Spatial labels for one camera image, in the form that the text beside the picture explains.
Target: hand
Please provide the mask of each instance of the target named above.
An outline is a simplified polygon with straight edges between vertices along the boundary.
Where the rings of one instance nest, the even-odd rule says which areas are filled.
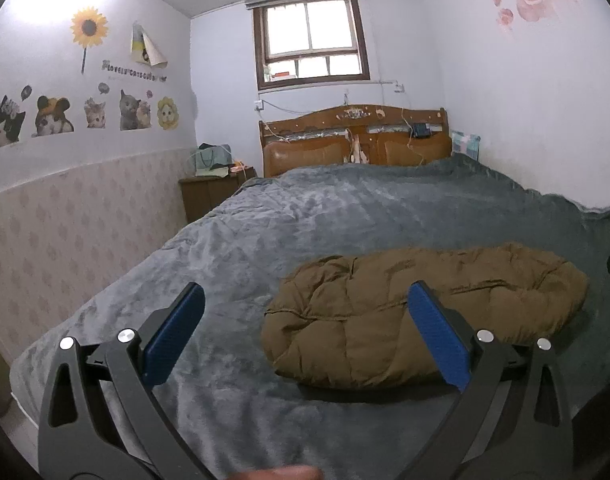
[[[280,469],[237,473],[227,480],[323,480],[323,472],[317,467],[293,465]]]

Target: window frame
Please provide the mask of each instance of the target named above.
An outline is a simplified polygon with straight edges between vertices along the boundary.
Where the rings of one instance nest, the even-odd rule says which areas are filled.
[[[294,3],[314,3],[322,1],[332,0],[301,0]],[[254,12],[254,47],[256,51],[256,81],[258,83],[258,90],[267,90],[282,87],[291,86],[302,86],[313,83],[325,83],[325,82],[339,82],[339,81],[364,81],[370,79],[370,66],[367,60],[367,48],[365,47],[365,34],[362,30],[362,19],[360,17],[360,9],[358,7],[358,0],[346,0],[347,4],[347,17],[350,20],[350,27],[352,34],[351,47],[336,47],[336,48],[320,48],[315,50],[301,50],[296,52],[288,52],[284,54],[277,54],[270,56],[269,54],[269,36],[266,34],[267,30],[267,9],[274,6],[256,7],[253,9]],[[307,37],[309,44],[311,44],[311,33],[309,29],[309,13],[307,12],[307,6],[305,6],[306,17],[307,17]],[[304,78],[293,78],[284,79],[280,81],[265,81],[264,80],[264,66],[270,62],[278,62],[285,60],[296,60],[296,70],[298,69],[298,59],[305,59],[307,57],[327,57],[327,56],[341,56],[343,54],[357,54],[358,62],[360,62],[361,72],[359,74],[345,74],[345,75],[325,75],[319,77],[304,77]],[[329,72],[329,63],[327,63],[327,71]]]

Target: gray blanket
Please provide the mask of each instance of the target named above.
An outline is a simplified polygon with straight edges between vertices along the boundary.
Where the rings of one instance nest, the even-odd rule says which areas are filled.
[[[583,213],[461,155],[422,168],[301,168],[248,182],[29,347],[12,366],[12,389],[37,420],[65,334],[82,344],[108,340],[195,281],[206,291],[205,316],[154,392],[217,477],[307,463],[327,479],[393,478],[446,414],[453,391],[407,387],[377,402],[330,402],[305,391],[274,375],[262,353],[265,307],[283,276],[326,254],[509,240],[553,251],[590,277],[582,311],[554,341],[577,411],[610,381],[610,212]],[[120,431],[134,449],[123,418]]]

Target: brown folded jacket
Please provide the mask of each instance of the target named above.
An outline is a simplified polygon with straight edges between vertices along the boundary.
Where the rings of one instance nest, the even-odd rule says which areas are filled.
[[[467,251],[406,248],[302,265],[269,304],[262,347],[276,373],[356,390],[423,380],[437,369],[407,311],[425,280],[475,329],[532,344],[582,305],[587,276],[553,253],[510,243]]]

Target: window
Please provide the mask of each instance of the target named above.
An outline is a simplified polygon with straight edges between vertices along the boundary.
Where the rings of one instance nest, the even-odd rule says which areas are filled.
[[[358,0],[254,9],[258,89],[369,79]]]

